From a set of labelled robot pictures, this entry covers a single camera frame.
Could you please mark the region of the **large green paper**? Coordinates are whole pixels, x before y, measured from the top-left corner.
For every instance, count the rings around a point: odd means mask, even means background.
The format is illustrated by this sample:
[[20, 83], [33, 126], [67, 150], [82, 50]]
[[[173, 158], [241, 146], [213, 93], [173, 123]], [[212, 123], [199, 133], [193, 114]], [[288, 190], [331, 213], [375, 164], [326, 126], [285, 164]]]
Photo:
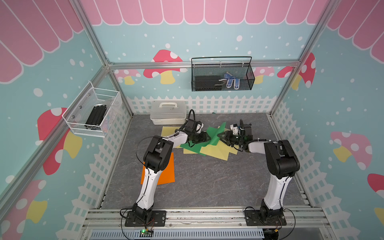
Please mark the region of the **large green paper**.
[[216, 146], [220, 140], [220, 138], [218, 137], [218, 134], [221, 134], [225, 131], [226, 124], [227, 122], [223, 122], [218, 128], [209, 127], [206, 130], [206, 133], [210, 137], [210, 140], [207, 142], [201, 143], [201, 146], [202, 147], [206, 147], [207, 145]]

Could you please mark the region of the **orange paper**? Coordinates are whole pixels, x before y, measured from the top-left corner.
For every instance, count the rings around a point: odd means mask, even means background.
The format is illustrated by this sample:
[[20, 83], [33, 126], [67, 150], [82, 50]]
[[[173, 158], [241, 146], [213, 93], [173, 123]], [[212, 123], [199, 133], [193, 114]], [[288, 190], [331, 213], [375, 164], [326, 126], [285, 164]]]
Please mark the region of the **orange paper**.
[[165, 185], [175, 182], [175, 164], [174, 164], [174, 153], [171, 153], [170, 161], [168, 166], [162, 172], [158, 185]]

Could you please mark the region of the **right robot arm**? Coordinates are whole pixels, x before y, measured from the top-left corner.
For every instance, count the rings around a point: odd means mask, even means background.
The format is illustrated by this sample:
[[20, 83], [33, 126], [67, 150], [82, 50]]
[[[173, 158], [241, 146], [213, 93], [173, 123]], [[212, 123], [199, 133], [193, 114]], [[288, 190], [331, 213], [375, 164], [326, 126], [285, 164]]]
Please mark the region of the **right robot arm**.
[[287, 224], [284, 216], [284, 197], [290, 181], [300, 169], [299, 160], [287, 140], [254, 139], [250, 124], [231, 125], [229, 131], [218, 134], [220, 141], [240, 152], [264, 154], [270, 172], [270, 183], [260, 208], [246, 207], [247, 226], [276, 226]]

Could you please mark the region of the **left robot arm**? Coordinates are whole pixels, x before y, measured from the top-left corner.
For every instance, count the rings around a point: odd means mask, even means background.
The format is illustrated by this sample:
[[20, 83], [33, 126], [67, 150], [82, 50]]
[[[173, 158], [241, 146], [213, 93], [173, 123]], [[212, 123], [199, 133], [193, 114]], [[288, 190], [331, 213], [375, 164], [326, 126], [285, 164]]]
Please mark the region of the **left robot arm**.
[[200, 143], [209, 142], [211, 137], [203, 131], [204, 124], [196, 120], [195, 111], [191, 109], [186, 122], [172, 135], [161, 137], [152, 136], [150, 144], [140, 160], [145, 167], [145, 177], [138, 199], [131, 208], [125, 208], [120, 213], [122, 219], [143, 224], [145, 227], [155, 222], [153, 216], [154, 197], [162, 172], [167, 168], [173, 149], [188, 144], [193, 147]]

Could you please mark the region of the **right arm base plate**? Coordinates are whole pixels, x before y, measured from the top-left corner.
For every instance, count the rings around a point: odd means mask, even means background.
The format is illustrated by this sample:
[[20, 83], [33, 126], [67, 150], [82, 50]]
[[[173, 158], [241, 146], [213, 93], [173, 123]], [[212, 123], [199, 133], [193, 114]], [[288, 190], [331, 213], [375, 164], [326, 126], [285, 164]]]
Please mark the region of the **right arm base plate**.
[[283, 209], [279, 210], [244, 210], [247, 226], [272, 226], [279, 228], [287, 225]]

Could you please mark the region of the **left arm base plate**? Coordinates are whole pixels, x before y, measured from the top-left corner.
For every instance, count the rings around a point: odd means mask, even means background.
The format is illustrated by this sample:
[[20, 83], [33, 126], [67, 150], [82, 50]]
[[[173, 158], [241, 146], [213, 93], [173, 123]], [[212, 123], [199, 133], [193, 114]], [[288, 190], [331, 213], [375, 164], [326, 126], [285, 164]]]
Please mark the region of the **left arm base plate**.
[[166, 211], [151, 211], [148, 216], [139, 216], [133, 211], [128, 211], [125, 220], [125, 227], [164, 227]]

